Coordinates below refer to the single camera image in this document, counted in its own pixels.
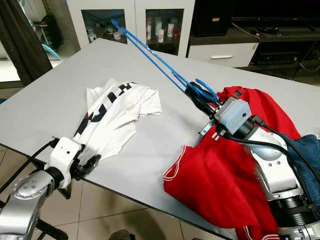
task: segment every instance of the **blue plastic tool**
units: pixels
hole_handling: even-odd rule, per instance
[[[165,60],[163,60],[158,54],[156,54],[153,50],[151,50],[146,44],[144,44],[139,38],[137,38],[135,35],[133,35],[130,31],[128,31],[123,26],[119,26],[118,22],[114,19],[111,20],[112,24],[130,41],[133,45],[135,45],[174,85],[176,85],[183,93],[185,93],[185,90],[183,87],[191,88],[195,93],[197,93],[199,96],[206,98],[208,102],[219,102],[219,97],[216,94],[216,92],[209,87],[207,84],[205,84],[203,81],[196,79],[195,81],[203,86],[205,89],[207,89],[212,96],[209,96],[205,92],[201,91],[197,87],[191,85],[189,81],[187,81],[183,76],[181,76],[179,73],[177,73],[176,70],[174,70]],[[158,59],[161,63],[163,63],[173,74],[173,76],[178,80],[175,81],[171,76],[168,75],[156,62],[151,58],[150,55],[147,54],[146,51],[143,50],[145,48],[149,53],[151,53],[156,59]]]

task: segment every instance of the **blue tongs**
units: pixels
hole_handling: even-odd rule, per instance
[[[219,103],[219,97],[216,92],[205,84],[200,79],[195,79],[195,81],[203,86],[206,90],[202,89],[199,85],[194,82],[187,81],[183,76],[177,73],[165,60],[163,60],[158,54],[156,54],[153,50],[151,50],[146,44],[144,44],[140,39],[138,39],[135,35],[133,35],[130,31],[128,31],[123,26],[119,26],[118,22],[114,19],[111,20],[112,24],[123,34],[130,42],[133,43],[174,85],[176,85],[184,94],[192,99],[195,105],[199,108],[199,106],[194,101],[193,97],[196,96],[198,104],[208,104],[208,103]],[[173,74],[173,76],[178,80],[175,81],[171,76],[169,76],[156,62],[151,58],[149,54],[144,50],[146,49],[149,53],[151,53],[156,59],[158,59],[161,63],[163,63]]]

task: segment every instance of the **white bottle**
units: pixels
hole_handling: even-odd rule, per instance
[[[146,26],[146,39],[151,40],[151,24]]]
[[[168,38],[172,38],[174,36],[174,27],[175,27],[174,23],[168,23],[168,33],[167,33]]]
[[[164,29],[159,29],[159,35],[158,35],[158,42],[163,43],[164,42],[164,35],[165,35],[165,30]]]
[[[162,29],[162,21],[158,20],[155,22],[155,35],[159,35],[159,30]]]

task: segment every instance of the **blue jeans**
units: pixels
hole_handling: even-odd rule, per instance
[[[320,140],[315,135],[306,135],[291,143],[300,150],[304,157],[310,162],[314,170],[320,173]],[[304,161],[298,154],[288,146],[288,152],[296,160],[296,168],[301,174],[305,186],[309,192],[311,200],[316,204],[318,211],[320,211],[320,184],[313,173],[309,170]]]

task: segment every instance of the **cabinet drawer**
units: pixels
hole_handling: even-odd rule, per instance
[[[258,43],[191,45],[188,58],[232,68],[247,67]]]

